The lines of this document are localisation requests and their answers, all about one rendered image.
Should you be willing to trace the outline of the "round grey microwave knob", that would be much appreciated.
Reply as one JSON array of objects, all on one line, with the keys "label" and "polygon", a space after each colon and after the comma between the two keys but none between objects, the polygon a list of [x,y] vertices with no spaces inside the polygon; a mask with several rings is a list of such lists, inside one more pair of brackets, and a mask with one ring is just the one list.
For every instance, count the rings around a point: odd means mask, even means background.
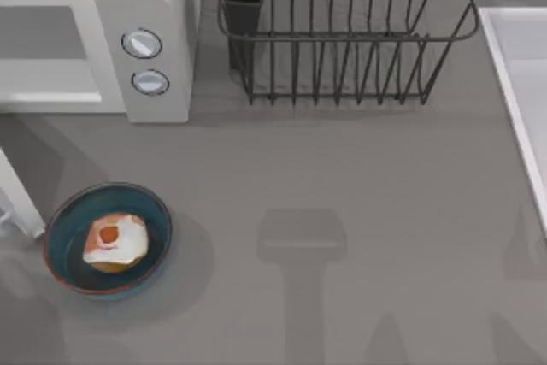
[{"label": "round grey microwave knob", "polygon": [[123,50],[137,59],[152,59],[162,52],[162,41],[154,32],[138,29],[121,37]]},{"label": "round grey microwave knob", "polygon": [[133,88],[145,96],[159,96],[170,86],[168,77],[154,69],[133,74],[131,82]]}]

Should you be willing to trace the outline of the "fried egg on bread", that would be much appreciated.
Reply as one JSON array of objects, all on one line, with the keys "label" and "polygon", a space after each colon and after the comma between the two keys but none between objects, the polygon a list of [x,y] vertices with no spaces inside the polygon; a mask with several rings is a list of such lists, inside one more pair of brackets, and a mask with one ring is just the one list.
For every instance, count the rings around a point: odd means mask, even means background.
[{"label": "fried egg on bread", "polygon": [[147,255],[149,242],[140,217],[123,213],[105,215],[92,222],[82,259],[102,273],[119,274]]}]

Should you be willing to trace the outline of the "pale microwave oven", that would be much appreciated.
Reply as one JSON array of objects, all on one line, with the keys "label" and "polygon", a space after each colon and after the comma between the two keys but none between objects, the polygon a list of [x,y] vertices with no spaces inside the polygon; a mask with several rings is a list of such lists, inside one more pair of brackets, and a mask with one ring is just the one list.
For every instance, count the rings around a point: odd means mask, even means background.
[{"label": "pale microwave oven", "polygon": [[[116,113],[133,123],[188,120],[200,0],[0,0],[0,113]],[[124,33],[154,32],[162,52],[129,56]],[[169,89],[145,96],[132,75]]]}]

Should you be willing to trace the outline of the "dark blue bowl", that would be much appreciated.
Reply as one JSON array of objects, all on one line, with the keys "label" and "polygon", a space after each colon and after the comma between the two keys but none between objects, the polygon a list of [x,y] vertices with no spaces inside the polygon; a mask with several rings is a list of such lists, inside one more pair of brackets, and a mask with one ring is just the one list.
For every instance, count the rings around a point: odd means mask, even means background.
[{"label": "dark blue bowl", "polygon": [[[120,274],[106,274],[84,262],[85,238],[95,219],[121,212],[144,220],[149,248]],[[162,272],[173,239],[166,204],[150,189],[127,182],[92,185],[72,195],[45,228],[43,255],[56,282],[88,298],[114,301],[142,291]]]}]

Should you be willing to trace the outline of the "white sink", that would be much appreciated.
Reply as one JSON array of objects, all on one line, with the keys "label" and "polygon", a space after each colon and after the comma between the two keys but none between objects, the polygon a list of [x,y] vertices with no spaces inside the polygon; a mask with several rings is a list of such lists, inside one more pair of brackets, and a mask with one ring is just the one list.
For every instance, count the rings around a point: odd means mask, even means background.
[{"label": "white sink", "polygon": [[547,7],[479,17],[547,238]]}]

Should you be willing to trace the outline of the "open white microwave door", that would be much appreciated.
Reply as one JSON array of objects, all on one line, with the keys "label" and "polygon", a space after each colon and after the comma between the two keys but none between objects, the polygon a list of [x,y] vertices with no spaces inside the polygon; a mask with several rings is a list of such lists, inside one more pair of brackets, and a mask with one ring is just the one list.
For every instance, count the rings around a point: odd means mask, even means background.
[{"label": "open white microwave door", "polygon": [[44,234],[45,223],[0,147],[0,238],[17,229],[28,238]]}]

